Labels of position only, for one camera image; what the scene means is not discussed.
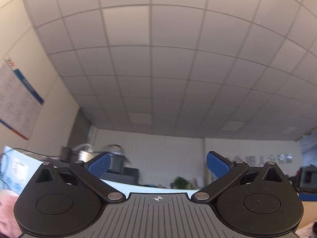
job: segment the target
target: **recessed ceiling light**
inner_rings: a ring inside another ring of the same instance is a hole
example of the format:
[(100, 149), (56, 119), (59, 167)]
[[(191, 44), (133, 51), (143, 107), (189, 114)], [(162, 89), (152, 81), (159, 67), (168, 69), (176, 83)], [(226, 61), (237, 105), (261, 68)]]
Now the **recessed ceiling light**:
[(224, 126), (222, 126), (222, 131), (237, 131), (242, 127), (245, 122), (242, 121), (227, 121)]
[(292, 131), (294, 131), (295, 129), (297, 129), (297, 127), (294, 126), (289, 126), (287, 127), (285, 130), (283, 130), (281, 133), (282, 134), (290, 134)]

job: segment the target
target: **triangular cutout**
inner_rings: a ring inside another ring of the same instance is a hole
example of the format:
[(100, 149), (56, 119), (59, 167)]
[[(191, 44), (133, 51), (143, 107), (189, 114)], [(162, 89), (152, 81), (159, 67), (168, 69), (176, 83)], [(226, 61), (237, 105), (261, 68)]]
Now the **triangular cutout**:
[(279, 176), (275, 168), (270, 168), (266, 176), (264, 177), (264, 180), (266, 181), (275, 181), (275, 182), (282, 182), (282, 178)]
[(36, 182), (45, 182), (45, 181), (53, 181), (53, 180), (54, 180), (54, 178), (53, 178), (50, 170), (46, 168), (41, 172), (41, 175), (38, 177)]

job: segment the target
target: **blue stripe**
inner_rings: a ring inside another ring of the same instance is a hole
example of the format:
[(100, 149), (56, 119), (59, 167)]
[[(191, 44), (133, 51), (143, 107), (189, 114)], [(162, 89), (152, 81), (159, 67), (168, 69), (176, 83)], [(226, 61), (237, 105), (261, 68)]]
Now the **blue stripe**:
[(33, 95), (33, 97), (42, 105), (44, 103), (44, 99), (34, 90), (31, 84), (26, 80), (20, 70), (16, 69), (13, 71), (14, 74), (18, 77), (18, 79), (23, 83), (23, 85), (28, 89), (28, 91)]
[(317, 201), (316, 193), (300, 192), (298, 196), (301, 199), (301, 201)]
[(6, 124), (6, 123), (5, 123), (4, 121), (2, 121), (1, 119), (0, 119), (0, 123), (2, 123), (4, 126), (6, 126), (7, 128), (9, 128), (10, 130), (13, 130), (10, 125)]

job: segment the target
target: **white wall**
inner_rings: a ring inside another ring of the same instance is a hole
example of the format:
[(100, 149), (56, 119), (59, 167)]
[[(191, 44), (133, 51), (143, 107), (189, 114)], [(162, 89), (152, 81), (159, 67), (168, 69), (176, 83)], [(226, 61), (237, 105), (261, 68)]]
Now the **white wall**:
[(67, 144), (79, 106), (46, 56), (23, 0), (0, 0), (0, 37), (0, 59), (9, 55), (45, 100), (29, 140), (0, 124), (0, 148), (19, 147), (57, 155), (60, 146)]
[(175, 177), (198, 179), (203, 184), (203, 139), (158, 136), (98, 129), (95, 150), (107, 144), (118, 144), (131, 165), (140, 170), (140, 183), (169, 187)]
[(264, 162), (271, 161), (270, 155), (275, 157), (278, 163), (277, 155), (291, 154), (293, 156), (292, 163), (279, 164), (284, 174), (293, 176), (302, 166), (302, 152), (300, 143), (295, 141), (278, 141), (278, 140), (229, 140), (229, 139), (210, 139), (205, 140), (205, 154), (209, 151), (215, 151), (224, 157), (233, 160), (236, 156), (246, 160), (247, 156), (256, 156), (256, 165), (260, 164), (260, 156), (263, 156)]

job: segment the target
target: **round black disc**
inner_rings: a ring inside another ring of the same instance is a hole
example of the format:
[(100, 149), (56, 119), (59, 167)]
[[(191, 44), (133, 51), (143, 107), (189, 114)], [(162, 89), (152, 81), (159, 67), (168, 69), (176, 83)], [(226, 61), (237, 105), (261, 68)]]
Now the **round black disc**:
[(267, 193), (253, 193), (244, 198), (245, 207), (254, 213), (270, 214), (277, 211), (281, 203), (278, 198)]
[(216, 202), (221, 219), (231, 229), (254, 237), (274, 237), (293, 231), (303, 205), (291, 186), (263, 181), (225, 190)]
[(30, 194), (17, 200), (14, 214), (19, 226), (37, 237), (76, 234), (101, 210), (98, 196), (79, 185), (47, 181), (34, 185)]
[(37, 201), (36, 205), (39, 211), (49, 215), (56, 215), (66, 212), (73, 204), (72, 197), (55, 193), (43, 196)]

